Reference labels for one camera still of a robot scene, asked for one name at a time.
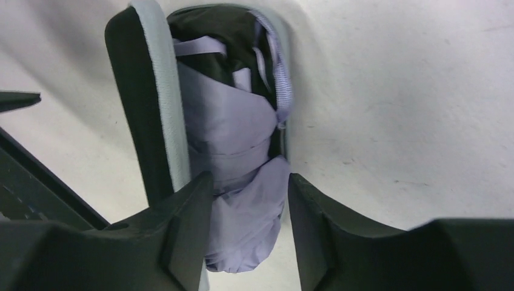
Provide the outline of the black umbrella case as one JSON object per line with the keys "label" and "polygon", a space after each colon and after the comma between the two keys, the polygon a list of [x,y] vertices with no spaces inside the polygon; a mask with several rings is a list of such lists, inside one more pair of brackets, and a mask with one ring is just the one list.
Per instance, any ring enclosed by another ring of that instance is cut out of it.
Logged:
{"label": "black umbrella case", "polygon": [[[289,38],[285,23],[276,12],[247,5],[209,5],[251,8],[269,17],[277,26],[284,43],[289,68]],[[105,43],[136,149],[149,204],[147,208],[157,206],[198,175],[208,172],[192,175],[190,168],[184,108],[169,16],[164,14],[156,1],[132,1],[125,10],[109,20],[105,28]],[[211,271],[206,267],[205,256],[202,266],[198,290],[208,290],[207,272]]]}

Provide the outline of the lilac folding umbrella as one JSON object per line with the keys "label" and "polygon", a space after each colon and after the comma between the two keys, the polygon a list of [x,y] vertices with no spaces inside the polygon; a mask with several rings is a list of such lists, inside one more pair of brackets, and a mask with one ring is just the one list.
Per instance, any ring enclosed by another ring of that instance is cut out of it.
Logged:
{"label": "lilac folding umbrella", "polygon": [[206,267],[249,272],[272,252],[287,200],[293,91],[284,43],[251,8],[186,8],[168,23],[192,175],[214,180]]}

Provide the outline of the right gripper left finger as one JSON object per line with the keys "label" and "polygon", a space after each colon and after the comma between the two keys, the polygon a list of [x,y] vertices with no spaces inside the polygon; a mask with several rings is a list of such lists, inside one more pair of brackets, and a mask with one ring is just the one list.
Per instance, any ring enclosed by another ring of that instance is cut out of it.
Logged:
{"label": "right gripper left finger", "polygon": [[198,290],[213,177],[204,172],[157,206],[104,230],[1,223],[2,290]]}

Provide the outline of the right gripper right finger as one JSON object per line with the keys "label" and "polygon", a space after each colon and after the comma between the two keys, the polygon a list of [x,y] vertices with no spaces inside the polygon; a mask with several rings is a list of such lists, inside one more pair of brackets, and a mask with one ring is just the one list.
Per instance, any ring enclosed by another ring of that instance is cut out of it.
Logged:
{"label": "right gripper right finger", "polygon": [[511,219],[436,219],[400,230],[297,173],[289,207],[302,290],[512,290]]}

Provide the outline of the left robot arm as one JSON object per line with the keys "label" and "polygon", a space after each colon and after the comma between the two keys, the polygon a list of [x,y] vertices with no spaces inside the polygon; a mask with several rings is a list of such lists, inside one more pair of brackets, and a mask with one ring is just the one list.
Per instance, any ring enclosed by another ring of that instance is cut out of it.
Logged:
{"label": "left robot arm", "polygon": [[79,230],[109,225],[5,130],[1,130],[1,220],[57,221]]}

